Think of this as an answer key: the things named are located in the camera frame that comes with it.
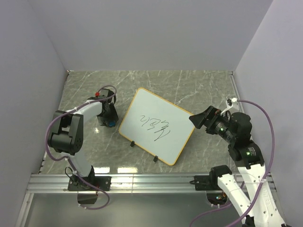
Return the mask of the blue whiteboard eraser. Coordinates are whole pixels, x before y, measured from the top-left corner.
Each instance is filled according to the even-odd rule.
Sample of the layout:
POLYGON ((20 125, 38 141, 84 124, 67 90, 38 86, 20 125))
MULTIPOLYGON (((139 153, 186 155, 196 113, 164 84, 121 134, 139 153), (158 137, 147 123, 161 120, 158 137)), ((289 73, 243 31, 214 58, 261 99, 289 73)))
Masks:
POLYGON ((108 122, 108 127, 115 127, 116 126, 116 121, 109 121, 108 122))

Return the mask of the white board with yellow frame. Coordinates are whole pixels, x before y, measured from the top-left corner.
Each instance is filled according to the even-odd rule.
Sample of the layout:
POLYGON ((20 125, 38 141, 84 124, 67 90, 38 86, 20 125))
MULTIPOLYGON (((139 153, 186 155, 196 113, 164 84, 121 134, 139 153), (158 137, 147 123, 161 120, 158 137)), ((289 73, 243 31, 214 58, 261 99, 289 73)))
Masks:
POLYGON ((175 165, 194 131, 192 114, 141 87, 135 93, 119 133, 169 166, 175 165))

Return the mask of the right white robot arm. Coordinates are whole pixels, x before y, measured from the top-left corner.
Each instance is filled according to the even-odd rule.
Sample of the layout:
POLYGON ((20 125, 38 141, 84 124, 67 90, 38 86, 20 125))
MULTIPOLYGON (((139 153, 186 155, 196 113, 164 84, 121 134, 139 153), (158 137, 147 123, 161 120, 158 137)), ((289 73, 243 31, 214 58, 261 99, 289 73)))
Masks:
POLYGON ((213 167, 209 184, 221 189, 239 214, 237 220, 244 227, 285 227, 267 181, 268 167, 259 146, 251 139, 250 117, 241 112, 228 114, 209 106, 205 111, 189 117, 193 125, 211 135, 219 135, 228 143, 228 151, 241 174, 247 192, 244 193, 227 166, 213 167))

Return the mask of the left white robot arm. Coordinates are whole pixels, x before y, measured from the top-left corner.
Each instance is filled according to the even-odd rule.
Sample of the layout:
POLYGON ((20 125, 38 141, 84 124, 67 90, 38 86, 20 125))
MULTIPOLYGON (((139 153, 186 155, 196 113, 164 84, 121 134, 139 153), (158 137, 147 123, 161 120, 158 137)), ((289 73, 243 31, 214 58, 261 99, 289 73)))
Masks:
POLYGON ((102 182, 95 177, 93 166, 81 151, 84 142, 84 124, 96 117, 100 126, 115 127, 118 114, 115 109, 116 89, 101 88, 93 97, 78 107, 68 111, 56 111, 47 128, 45 138, 46 152, 53 148, 61 158, 50 156, 54 161, 66 159, 70 165, 70 180, 73 185, 84 190, 99 187, 102 182))

